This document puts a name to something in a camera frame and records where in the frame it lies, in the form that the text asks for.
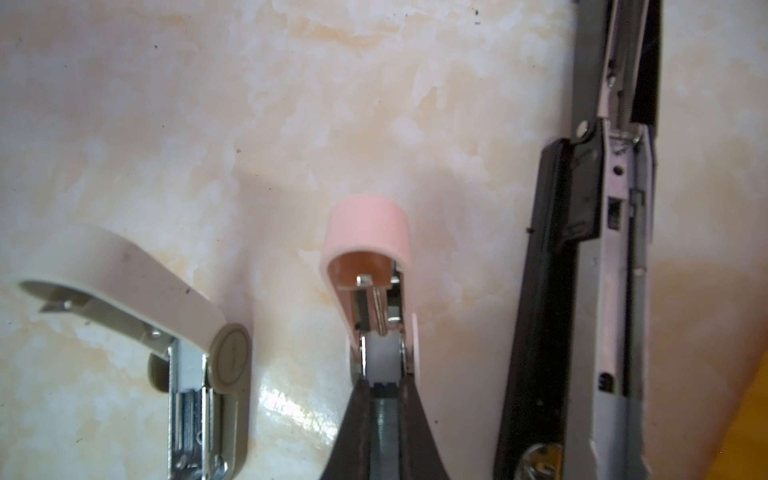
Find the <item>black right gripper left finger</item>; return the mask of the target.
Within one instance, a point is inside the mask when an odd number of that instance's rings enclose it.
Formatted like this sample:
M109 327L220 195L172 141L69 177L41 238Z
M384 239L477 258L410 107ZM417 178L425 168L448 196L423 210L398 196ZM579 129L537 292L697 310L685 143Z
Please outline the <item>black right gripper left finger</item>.
M367 380L355 383L321 480L369 480L372 396Z

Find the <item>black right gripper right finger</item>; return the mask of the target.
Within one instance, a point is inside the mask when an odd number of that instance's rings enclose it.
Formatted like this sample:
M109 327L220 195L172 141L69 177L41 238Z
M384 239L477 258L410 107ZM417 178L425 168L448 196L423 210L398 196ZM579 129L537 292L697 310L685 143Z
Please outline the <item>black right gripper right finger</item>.
M448 480L414 375L404 377L398 394L399 475L401 479Z

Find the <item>staple strip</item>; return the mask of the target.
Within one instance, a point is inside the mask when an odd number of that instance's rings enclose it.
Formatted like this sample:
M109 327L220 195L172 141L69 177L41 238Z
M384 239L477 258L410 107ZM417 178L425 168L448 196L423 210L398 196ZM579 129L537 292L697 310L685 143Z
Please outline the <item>staple strip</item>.
M373 399L371 420L370 478L398 480L400 453L397 399Z

